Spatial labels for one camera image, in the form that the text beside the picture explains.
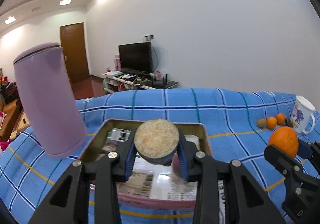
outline small orange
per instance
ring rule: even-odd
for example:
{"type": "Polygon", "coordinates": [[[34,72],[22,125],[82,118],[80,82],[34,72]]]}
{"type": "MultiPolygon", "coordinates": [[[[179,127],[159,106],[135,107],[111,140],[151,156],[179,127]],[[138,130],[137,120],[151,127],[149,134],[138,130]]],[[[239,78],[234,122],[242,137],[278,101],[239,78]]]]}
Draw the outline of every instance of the small orange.
{"type": "Polygon", "coordinates": [[[268,145],[275,145],[293,158],[297,155],[299,148],[297,134],[290,127],[280,127],[275,130],[270,136],[268,145]]]}
{"type": "Polygon", "coordinates": [[[277,116],[276,116],[276,119],[277,119],[277,123],[279,125],[282,125],[285,121],[285,115],[282,114],[282,113],[279,113],[277,116]]]}
{"type": "Polygon", "coordinates": [[[269,117],[267,119],[267,127],[268,129],[273,129],[277,125],[277,119],[275,117],[269,117]]]}

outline white mug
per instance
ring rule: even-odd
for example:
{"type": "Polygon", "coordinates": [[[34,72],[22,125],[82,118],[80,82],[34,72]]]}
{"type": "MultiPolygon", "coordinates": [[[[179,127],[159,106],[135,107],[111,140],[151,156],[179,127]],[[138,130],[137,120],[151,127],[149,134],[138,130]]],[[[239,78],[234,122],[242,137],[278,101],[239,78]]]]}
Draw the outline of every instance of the white mug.
{"type": "Polygon", "coordinates": [[[316,119],[313,113],[316,111],[316,108],[308,101],[305,97],[297,96],[294,103],[293,112],[291,115],[291,120],[293,123],[293,129],[298,134],[308,134],[310,133],[315,125],[316,119]],[[312,118],[312,126],[310,130],[305,130],[308,125],[310,117],[312,118]]]}

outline bed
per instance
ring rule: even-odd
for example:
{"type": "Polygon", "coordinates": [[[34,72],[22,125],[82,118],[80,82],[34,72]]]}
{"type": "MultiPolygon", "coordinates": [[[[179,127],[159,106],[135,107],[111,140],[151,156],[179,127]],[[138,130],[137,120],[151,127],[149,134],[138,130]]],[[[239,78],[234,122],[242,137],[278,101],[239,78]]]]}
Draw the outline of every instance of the bed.
{"type": "MultiPolygon", "coordinates": [[[[107,119],[168,119],[172,122],[200,122],[205,125],[215,159],[229,162],[239,159],[268,193],[286,221],[281,208],[285,197],[284,178],[263,157],[273,130],[260,129],[258,119],[291,115],[295,95],[285,93],[244,93],[223,89],[140,90],[78,100],[76,104],[87,127],[88,142],[107,119]]],[[[307,142],[320,140],[319,113],[316,127],[299,136],[307,142]]],[[[64,159],[47,156],[29,127],[10,144],[0,158],[0,198],[20,224],[28,223],[52,185],[71,162],[78,158],[85,144],[64,159]]],[[[319,178],[308,161],[303,171],[319,178]]],[[[94,223],[93,195],[90,195],[89,223],[94,223]]],[[[120,205],[126,223],[192,223],[191,211],[157,211],[120,205]]]]}

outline round cookie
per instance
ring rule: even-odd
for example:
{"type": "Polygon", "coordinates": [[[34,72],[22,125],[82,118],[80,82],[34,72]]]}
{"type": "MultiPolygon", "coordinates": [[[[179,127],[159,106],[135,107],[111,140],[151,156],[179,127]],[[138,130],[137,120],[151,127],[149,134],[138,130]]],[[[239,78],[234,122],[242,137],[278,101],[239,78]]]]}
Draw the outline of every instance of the round cookie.
{"type": "Polygon", "coordinates": [[[154,119],[140,125],[134,135],[138,153],[148,162],[171,162],[179,143],[179,131],[170,121],[154,119]]]}

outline thermos lid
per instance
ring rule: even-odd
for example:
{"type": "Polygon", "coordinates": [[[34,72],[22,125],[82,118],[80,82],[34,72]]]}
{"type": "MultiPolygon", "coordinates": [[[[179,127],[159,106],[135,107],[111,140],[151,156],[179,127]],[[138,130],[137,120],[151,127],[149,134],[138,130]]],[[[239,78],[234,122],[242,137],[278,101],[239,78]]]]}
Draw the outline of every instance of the thermos lid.
{"type": "Polygon", "coordinates": [[[13,64],[17,63],[18,61],[22,60],[23,58],[26,58],[30,55],[34,55],[40,51],[43,51],[43,50],[46,50],[49,48],[59,47],[59,46],[60,46],[60,44],[58,42],[49,42],[49,43],[44,43],[44,44],[35,46],[33,48],[28,49],[27,51],[24,51],[20,55],[18,55],[16,57],[16,59],[14,59],[13,64]]]}

